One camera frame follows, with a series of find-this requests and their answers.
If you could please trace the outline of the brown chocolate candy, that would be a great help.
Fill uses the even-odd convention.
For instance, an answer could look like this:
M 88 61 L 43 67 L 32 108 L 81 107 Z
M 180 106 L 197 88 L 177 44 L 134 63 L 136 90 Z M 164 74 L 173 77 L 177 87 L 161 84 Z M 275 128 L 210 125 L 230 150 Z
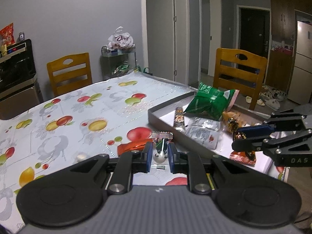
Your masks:
M 238 121 L 234 118 L 230 118 L 227 121 L 227 127 L 229 129 L 229 131 L 232 133 L 233 135 L 233 140 L 237 140 L 237 139 L 246 139 L 246 135 L 243 132 L 239 132 L 239 124 Z

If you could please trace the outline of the brown sesame cake packet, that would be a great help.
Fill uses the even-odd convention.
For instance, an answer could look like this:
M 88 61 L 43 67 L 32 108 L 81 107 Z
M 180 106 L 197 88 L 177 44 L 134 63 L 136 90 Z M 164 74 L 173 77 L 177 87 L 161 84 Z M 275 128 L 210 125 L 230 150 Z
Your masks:
M 254 151 L 251 152 L 236 152 L 230 154 L 230 159 L 240 164 L 254 167 L 256 164 L 256 155 Z

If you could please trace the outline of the slippers on floor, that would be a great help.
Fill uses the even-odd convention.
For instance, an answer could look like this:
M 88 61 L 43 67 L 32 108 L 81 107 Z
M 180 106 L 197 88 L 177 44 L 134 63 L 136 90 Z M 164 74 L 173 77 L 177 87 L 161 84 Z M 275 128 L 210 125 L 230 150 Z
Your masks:
M 274 111 L 278 111 L 280 109 L 280 103 L 283 102 L 286 97 L 287 94 L 284 91 L 262 85 L 256 104 L 262 107 L 267 106 Z

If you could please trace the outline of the near wooden chair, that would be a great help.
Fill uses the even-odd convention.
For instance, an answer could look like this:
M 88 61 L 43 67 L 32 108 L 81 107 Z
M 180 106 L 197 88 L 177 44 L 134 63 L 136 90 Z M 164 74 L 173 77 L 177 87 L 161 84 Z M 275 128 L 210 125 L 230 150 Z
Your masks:
M 255 69 L 255 72 L 226 66 L 222 64 L 223 62 L 249 67 Z M 245 50 L 217 48 L 213 87 L 239 90 L 242 95 L 252 98 L 249 109 L 254 110 L 262 88 L 267 62 L 267 58 Z

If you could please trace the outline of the metal storage cart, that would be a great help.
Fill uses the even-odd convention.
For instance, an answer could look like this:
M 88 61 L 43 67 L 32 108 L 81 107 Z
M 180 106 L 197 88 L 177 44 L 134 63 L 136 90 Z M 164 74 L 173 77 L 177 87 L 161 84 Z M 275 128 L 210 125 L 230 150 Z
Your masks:
M 136 48 L 109 50 L 107 46 L 101 49 L 100 66 L 103 80 L 128 74 L 137 68 Z

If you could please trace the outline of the black water dispenser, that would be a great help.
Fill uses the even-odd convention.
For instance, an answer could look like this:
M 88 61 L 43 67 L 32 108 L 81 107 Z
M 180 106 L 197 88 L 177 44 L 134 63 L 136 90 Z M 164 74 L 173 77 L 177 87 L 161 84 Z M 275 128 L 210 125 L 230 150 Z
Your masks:
M 43 103 L 30 39 L 9 46 L 1 56 L 0 100 L 3 120 Z

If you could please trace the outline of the green shopping bag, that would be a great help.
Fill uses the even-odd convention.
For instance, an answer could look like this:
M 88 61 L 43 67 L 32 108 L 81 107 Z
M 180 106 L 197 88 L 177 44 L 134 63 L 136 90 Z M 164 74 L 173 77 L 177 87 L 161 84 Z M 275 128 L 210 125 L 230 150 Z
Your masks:
M 148 75 L 153 75 L 153 73 L 149 72 L 149 68 L 148 67 L 142 69 L 140 66 L 137 66 L 136 70 L 139 71 L 139 72 L 143 72 L 145 74 L 148 74 Z

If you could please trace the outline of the yellow bread packet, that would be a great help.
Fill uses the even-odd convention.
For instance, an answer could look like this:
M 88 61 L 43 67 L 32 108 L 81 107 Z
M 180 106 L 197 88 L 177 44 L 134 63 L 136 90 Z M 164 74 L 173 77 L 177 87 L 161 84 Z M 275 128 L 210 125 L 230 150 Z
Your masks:
M 222 113 L 223 121 L 228 125 L 229 120 L 232 118 L 238 122 L 239 127 L 243 127 L 247 124 L 247 120 L 243 117 L 240 112 L 223 112 Z

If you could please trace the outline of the fruit print tablecloth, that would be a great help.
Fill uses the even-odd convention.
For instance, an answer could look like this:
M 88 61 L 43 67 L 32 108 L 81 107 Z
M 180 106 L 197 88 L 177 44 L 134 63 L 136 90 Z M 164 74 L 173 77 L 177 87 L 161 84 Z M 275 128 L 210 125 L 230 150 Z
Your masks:
M 1 121 L 1 225 L 23 228 L 16 196 L 26 184 L 98 154 L 149 139 L 148 110 L 190 92 L 140 72 L 61 95 Z

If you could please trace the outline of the green snack bag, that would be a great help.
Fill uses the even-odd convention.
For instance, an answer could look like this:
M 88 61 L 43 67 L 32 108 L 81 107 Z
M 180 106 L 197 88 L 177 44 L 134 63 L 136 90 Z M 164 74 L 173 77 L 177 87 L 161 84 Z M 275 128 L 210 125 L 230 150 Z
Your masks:
M 185 112 L 220 121 L 223 112 L 228 112 L 233 107 L 238 94 L 238 89 L 223 91 L 201 82 Z

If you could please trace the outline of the white door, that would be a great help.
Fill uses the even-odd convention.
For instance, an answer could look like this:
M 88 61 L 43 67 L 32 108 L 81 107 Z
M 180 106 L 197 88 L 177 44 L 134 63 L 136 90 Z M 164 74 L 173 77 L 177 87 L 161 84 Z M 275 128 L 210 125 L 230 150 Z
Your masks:
M 188 83 L 189 0 L 146 0 L 149 73 Z

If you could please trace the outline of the clear lollipop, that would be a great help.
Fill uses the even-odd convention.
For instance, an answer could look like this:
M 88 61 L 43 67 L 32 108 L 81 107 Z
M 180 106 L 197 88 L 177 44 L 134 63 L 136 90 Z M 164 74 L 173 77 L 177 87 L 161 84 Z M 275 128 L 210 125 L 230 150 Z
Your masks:
M 153 132 L 151 138 L 153 140 L 152 168 L 165 170 L 167 168 L 168 146 L 173 139 L 173 133 Z

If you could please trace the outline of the far wooden chair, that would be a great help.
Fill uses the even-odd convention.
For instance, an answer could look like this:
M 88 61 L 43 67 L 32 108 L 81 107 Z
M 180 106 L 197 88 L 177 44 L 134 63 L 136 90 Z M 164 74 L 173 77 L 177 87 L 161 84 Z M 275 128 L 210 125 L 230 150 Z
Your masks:
M 54 96 L 60 96 L 93 83 L 89 53 L 70 54 L 47 63 Z

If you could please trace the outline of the white snack sachet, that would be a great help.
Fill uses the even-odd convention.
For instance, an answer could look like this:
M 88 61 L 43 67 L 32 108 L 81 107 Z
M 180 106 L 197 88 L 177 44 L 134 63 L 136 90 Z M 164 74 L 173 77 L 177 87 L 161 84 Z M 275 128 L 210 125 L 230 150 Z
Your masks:
M 221 122 L 192 117 L 187 125 L 186 136 L 209 150 L 215 150 L 221 136 Z

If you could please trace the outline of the white Dove plastic bag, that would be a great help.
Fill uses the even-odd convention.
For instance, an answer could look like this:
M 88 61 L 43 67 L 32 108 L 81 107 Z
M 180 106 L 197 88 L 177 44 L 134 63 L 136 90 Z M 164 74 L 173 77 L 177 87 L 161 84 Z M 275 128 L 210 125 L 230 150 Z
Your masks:
M 110 51 L 128 50 L 134 45 L 133 37 L 123 30 L 123 27 L 118 27 L 115 32 L 108 38 L 107 48 Z

